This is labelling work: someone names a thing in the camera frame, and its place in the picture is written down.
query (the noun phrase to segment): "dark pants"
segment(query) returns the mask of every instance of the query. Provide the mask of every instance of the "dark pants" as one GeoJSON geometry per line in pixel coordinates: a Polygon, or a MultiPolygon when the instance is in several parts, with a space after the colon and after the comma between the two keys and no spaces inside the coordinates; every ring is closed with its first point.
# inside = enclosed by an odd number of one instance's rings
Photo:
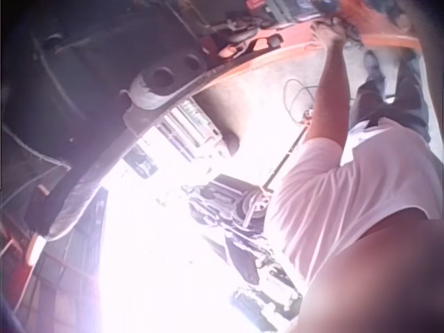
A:
{"type": "Polygon", "coordinates": [[[421,87],[419,60],[401,61],[396,82],[395,100],[385,103],[385,77],[380,71],[372,73],[358,89],[350,111],[349,129],[357,123],[369,120],[367,127],[377,126],[379,118],[392,119],[408,127],[426,142],[430,142],[429,110],[421,87]]]}

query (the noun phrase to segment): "man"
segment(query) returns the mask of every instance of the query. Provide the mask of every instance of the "man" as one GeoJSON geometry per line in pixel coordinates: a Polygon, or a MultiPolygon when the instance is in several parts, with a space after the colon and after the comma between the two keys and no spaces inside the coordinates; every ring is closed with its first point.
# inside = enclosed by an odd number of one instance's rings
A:
{"type": "Polygon", "coordinates": [[[315,22],[327,60],[311,126],[268,207],[265,233],[305,294],[326,261],[363,237],[401,223],[443,218],[443,165],[428,147],[418,58],[400,50],[392,104],[367,51],[367,81],[349,112],[340,22],[315,22]]]}

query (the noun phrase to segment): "garage floor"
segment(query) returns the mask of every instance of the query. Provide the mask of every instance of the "garage floor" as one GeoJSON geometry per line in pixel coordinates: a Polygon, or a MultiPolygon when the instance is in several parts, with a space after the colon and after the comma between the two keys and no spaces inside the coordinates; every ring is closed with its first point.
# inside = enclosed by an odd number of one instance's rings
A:
{"type": "MultiPolygon", "coordinates": [[[[378,49],[376,53],[386,75],[386,93],[393,94],[398,72],[397,60],[390,49],[378,49]]],[[[363,54],[364,50],[358,48],[344,51],[352,97],[355,97],[358,87],[366,79],[362,65],[363,54]]],[[[264,184],[302,129],[292,122],[284,108],[284,84],[290,78],[298,78],[306,86],[317,85],[324,62],[324,51],[313,52],[304,58],[277,62],[249,71],[195,95],[197,103],[221,130],[231,130],[241,140],[238,153],[226,167],[226,174],[253,184],[264,184]]],[[[443,144],[432,111],[424,69],[422,63],[425,98],[431,115],[430,146],[443,160],[443,144]]],[[[289,84],[288,104],[299,89],[299,84],[289,84]]],[[[301,112],[310,105],[311,98],[303,92],[292,108],[293,116],[299,118],[301,112]]]]}

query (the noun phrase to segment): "hand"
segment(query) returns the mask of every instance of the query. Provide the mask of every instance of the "hand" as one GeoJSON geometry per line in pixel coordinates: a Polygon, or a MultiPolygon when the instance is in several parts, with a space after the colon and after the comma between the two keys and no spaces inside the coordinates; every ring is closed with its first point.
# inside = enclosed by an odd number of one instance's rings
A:
{"type": "Polygon", "coordinates": [[[334,17],[332,20],[316,20],[311,24],[311,33],[315,41],[328,49],[331,46],[344,46],[347,36],[341,20],[334,17]]]}

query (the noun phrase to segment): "cable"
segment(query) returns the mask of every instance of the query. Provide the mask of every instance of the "cable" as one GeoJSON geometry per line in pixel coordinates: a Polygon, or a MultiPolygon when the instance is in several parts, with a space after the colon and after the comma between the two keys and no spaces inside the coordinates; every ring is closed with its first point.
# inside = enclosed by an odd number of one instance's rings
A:
{"type": "Polygon", "coordinates": [[[2,210],[13,198],[15,198],[21,191],[23,191],[25,188],[27,188],[29,185],[33,184],[36,180],[39,180],[40,178],[43,178],[44,176],[46,176],[48,173],[56,170],[57,168],[59,168],[60,166],[55,165],[52,168],[50,168],[49,170],[46,170],[44,173],[41,173],[40,175],[35,176],[34,178],[28,180],[27,182],[25,182],[21,187],[19,187],[18,189],[16,189],[13,193],[11,193],[11,195],[9,195],[9,197],[6,198],[5,201],[3,201],[0,204],[0,210],[2,210]]]}
{"type": "Polygon", "coordinates": [[[9,127],[7,127],[7,125],[5,123],[1,124],[1,129],[4,130],[5,133],[7,133],[15,141],[16,144],[21,146],[23,149],[27,150],[32,155],[40,158],[41,160],[44,160],[45,162],[52,163],[52,164],[57,165],[59,167],[64,167],[67,170],[71,169],[71,166],[67,162],[57,160],[55,158],[43,155],[43,154],[39,153],[38,151],[35,151],[34,149],[32,149],[30,146],[25,144],[18,136],[16,136],[16,134],[14,134],[11,131],[11,129],[9,127]]]}
{"type": "Polygon", "coordinates": [[[312,88],[317,88],[317,85],[310,85],[310,86],[306,86],[301,80],[297,79],[297,78],[290,78],[289,80],[286,81],[286,83],[284,84],[284,89],[283,89],[283,101],[284,101],[284,108],[287,111],[287,113],[289,114],[290,118],[299,125],[304,125],[305,124],[302,121],[298,121],[296,119],[293,118],[293,115],[291,114],[291,109],[293,108],[294,103],[296,102],[296,99],[299,97],[300,93],[303,91],[306,91],[310,97],[312,102],[314,103],[314,96],[313,94],[310,92],[310,89],[312,88]],[[298,83],[301,88],[299,89],[299,91],[296,93],[296,95],[293,97],[293,99],[291,100],[290,106],[287,105],[287,87],[289,85],[289,83],[291,82],[296,82],[298,83]]]}

